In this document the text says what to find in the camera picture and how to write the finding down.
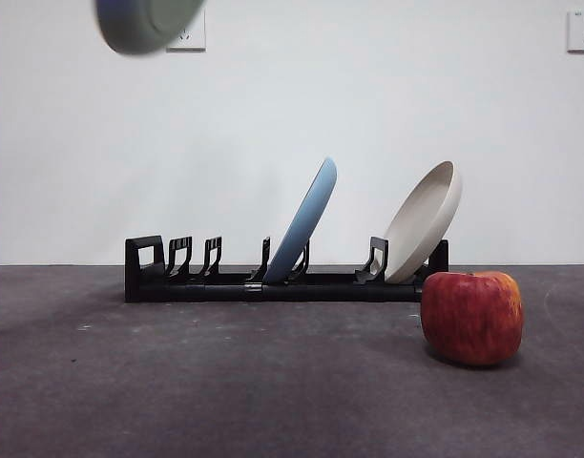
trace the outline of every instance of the electrical socket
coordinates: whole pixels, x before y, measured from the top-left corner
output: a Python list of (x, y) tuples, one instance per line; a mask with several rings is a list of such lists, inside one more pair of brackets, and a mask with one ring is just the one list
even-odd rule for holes
[(206, 49), (205, 9), (167, 47), (167, 52), (200, 52)]
[(584, 52), (584, 11), (568, 12), (568, 51)]

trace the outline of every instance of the white wall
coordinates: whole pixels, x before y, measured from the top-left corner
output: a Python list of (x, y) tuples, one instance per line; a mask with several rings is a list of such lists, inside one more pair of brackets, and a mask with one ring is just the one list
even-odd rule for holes
[(122, 263), (151, 234), (258, 262), (324, 156), (315, 262), (365, 260), (444, 159), (465, 177), (453, 262), (584, 262), (579, 7), (211, 0), (207, 53), (129, 58), (89, 0), (0, 0), (0, 263)]

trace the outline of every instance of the blue plate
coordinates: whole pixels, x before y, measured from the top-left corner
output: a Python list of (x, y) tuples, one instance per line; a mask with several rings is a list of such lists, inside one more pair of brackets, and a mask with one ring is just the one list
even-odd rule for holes
[(264, 274), (262, 279), (264, 283), (285, 281), (290, 275), (294, 264), (322, 217), (336, 182), (337, 166), (334, 165), (334, 161), (330, 157), (327, 157), (302, 200), (285, 236), (283, 236), (282, 244)]

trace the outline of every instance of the red apple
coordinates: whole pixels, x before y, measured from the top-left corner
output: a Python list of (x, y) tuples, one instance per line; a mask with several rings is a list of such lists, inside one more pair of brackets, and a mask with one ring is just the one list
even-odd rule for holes
[(502, 272), (440, 272), (425, 283), (422, 328), (440, 354), (458, 363), (497, 364), (521, 344), (519, 286)]

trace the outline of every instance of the white plate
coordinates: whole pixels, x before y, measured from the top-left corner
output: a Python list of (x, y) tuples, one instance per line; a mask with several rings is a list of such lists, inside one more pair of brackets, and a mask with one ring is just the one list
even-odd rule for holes
[(462, 196), (462, 178), (452, 162), (434, 167), (410, 193), (386, 231), (386, 282), (408, 280), (447, 232)]

